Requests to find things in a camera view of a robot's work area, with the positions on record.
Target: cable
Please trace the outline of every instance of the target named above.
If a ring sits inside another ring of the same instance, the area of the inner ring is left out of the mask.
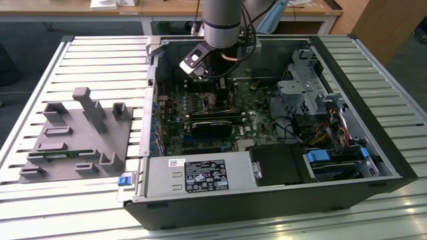
[[[267,9],[254,18],[251,23],[255,23],[255,21],[273,9],[274,5],[277,3],[277,0],[273,1],[271,5],[267,7]]]
[[[0,92],[0,95],[4,94],[32,94],[32,91],[10,91],[10,92]]]
[[[191,35],[197,35],[197,26],[198,26],[198,12],[199,12],[199,6],[201,6],[201,0],[198,0],[198,7],[195,9],[195,14],[194,14],[194,23],[191,27]]]
[[[249,22],[251,23],[250,25],[251,25],[251,28],[253,28],[253,35],[254,35],[254,49],[253,49],[251,53],[250,53],[246,57],[243,57],[243,58],[241,59],[241,61],[238,61],[238,62],[235,63],[235,65],[234,65],[225,73],[222,73],[222,74],[219,74],[219,75],[217,75],[217,76],[205,76],[206,79],[218,79],[218,78],[222,78],[222,77],[227,76],[227,75],[229,75],[234,70],[237,70],[237,68],[241,66],[242,61],[245,61],[245,60],[253,55],[253,53],[255,52],[255,48],[257,48],[257,32],[255,32],[255,27],[254,27],[254,24],[253,24],[253,20],[251,20],[251,16],[250,16],[249,10],[247,10],[247,8],[246,8],[245,5],[243,5],[243,10],[245,10],[245,12],[246,12],[246,14],[247,14]]]
[[[294,22],[297,21],[297,12],[295,12],[295,9],[297,8],[303,8],[303,7],[297,7],[291,2],[289,2],[289,4],[291,4],[293,5],[293,10],[294,10]]]

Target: blue tab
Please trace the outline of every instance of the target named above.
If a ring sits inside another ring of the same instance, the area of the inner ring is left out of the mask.
[[[310,153],[307,154],[307,158],[311,163],[318,162],[318,161],[330,161],[331,160],[327,150],[310,151]]]
[[[133,176],[121,176],[118,181],[119,187],[133,185]]]
[[[361,152],[362,152],[362,155],[363,155],[365,159],[369,159],[370,158],[369,150],[365,147],[362,147],[361,148]]]
[[[307,158],[309,158],[309,162],[314,162],[315,161],[315,156],[313,155],[313,153],[307,153]]]

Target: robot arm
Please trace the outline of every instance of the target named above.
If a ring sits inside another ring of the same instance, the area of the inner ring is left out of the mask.
[[[282,13],[287,7],[289,0],[270,0],[270,7],[261,13],[258,0],[205,0],[203,2],[203,24],[205,24],[205,42],[199,43],[198,46],[190,51],[179,66],[185,72],[197,78],[203,78],[205,76],[213,77],[214,66],[207,66],[206,59],[213,54],[213,52],[221,50],[222,60],[227,62],[241,62],[246,60],[255,51],[255,46],[250,52],[250,55],[238,59],[230,57],[225,54],[225,51],[239,42],[242,18],[249,18],[247,28],[251,26],[254,28],[254,22],[258,18],[266,15],[266,18],[261,21],[258,25],[257,32],[271,33],[281,21]],[[257,19],[251,20],[250,12],[254,15],[259,15]],[[230,70],[234,71],[239,67],[237,63]]]

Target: warning label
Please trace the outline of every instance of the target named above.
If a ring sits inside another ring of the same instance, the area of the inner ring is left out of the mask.
[[[229,177],[225,160],[186,162],[186,191],[201,193],[227,190]]]

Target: white table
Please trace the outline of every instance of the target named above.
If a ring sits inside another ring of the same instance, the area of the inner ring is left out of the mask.
[[[71,101],[90,87],[103,106],[134,107],[126,170],[138,169],[147,86],[146,36],[87,36],[62,42],[0,151],[0,239],[398,239],[427,234],[427,116],[361,41],[322,41],[410,162],[419,180],[329,213],[147,231],[118,202],[118,177],[19,184],[46,117],[46,101]],[[333,79],[326,79],[338,91]]]

